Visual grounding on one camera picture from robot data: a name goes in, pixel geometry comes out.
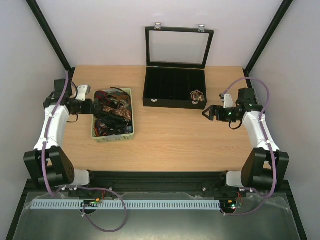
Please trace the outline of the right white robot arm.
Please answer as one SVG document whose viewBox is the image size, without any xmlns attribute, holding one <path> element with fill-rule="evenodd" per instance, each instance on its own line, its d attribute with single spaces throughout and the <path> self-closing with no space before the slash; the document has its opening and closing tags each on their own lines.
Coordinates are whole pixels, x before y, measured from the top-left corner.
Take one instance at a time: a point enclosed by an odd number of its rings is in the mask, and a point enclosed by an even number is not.
<svg viewBox="0 0 320 240">
<path fill-rule="evenodd" d="M 280 151 L 271 137 L 262 105 L 255 103 L 252 88 L 241 88 L 233 106 L 229 94 L 221 94 L 223 105 L 211 105 L 203 111 L 208 120 L 225 123 L 240 122 L 248 133 L 252 151 L 240 171 L 228 171 L 224 180 L 218 183 L 218 191 L 229 196 L 239 188 L 241 191 L 260 193 L 265 199 L 281 187 L 289 164 L 289 155 Z"/>
</svg>

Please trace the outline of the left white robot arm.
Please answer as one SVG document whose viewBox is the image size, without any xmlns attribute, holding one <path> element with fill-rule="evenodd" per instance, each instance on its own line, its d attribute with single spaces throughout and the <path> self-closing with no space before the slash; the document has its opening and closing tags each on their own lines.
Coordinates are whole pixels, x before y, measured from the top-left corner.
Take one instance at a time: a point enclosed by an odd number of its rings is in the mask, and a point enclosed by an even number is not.
<svg viewBox="0 0 320 240">
<path fill-rule="evenodd" d="M 62 149 L 70 116 L 92 115 L 98 110 L 97 104 L 87 98 L 90 91 L 89 85 L 79 85 L 73 91 L 68 79 L 54 81 L 54 91 L 43 103 L 45 119 L 40 137 L 33 150 L 23 156 L 37 188 L 46 188 L 51 194 L 52 188 L 90 184 L 90 171 L 76 169 Z"/>
</svg>

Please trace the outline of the rolled patterned tie in box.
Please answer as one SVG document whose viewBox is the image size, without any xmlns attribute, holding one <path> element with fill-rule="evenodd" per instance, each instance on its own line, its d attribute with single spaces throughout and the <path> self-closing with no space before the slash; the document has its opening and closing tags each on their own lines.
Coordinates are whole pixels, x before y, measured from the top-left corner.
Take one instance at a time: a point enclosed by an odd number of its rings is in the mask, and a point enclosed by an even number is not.
<svg viewBox="0 0 320 240">
<path fill-rule="evenodd" d="M 195 102 L 204 102 L 206 100 L 204 93 L 198 89 L 190 93 L 190 99 Z"/>
</svg>

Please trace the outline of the black compartment storage box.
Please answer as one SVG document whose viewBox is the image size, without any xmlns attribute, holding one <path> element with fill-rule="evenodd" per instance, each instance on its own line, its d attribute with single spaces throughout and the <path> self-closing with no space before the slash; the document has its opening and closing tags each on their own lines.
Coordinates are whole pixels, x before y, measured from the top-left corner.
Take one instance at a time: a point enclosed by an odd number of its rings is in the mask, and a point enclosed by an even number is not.
<svg viewBox="0 0 320 240">
<path fill-rule="evenodd" d="M 214 30 L 196 28 L 145 27 L 146 74 L 143 89 L 145 107 L 203 110 L 207 104 L 205 68 Z M 199 90 L 205 101 L 192 101 Z"/>
</svg>

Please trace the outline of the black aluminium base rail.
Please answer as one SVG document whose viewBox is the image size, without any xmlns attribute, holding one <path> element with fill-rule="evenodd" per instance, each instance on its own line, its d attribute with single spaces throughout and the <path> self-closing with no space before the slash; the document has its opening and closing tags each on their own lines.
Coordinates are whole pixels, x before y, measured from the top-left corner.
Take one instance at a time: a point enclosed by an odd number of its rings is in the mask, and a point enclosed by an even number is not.
<svg viewBox="0 0 320 240">
<path fill-rule="evenodd" d="M 226 185 L 225 172 L 92 171 L 90 188 L 126 193 L 186 193 L 204 198 L 232 199 L 246 195 Z"/>
</svg>

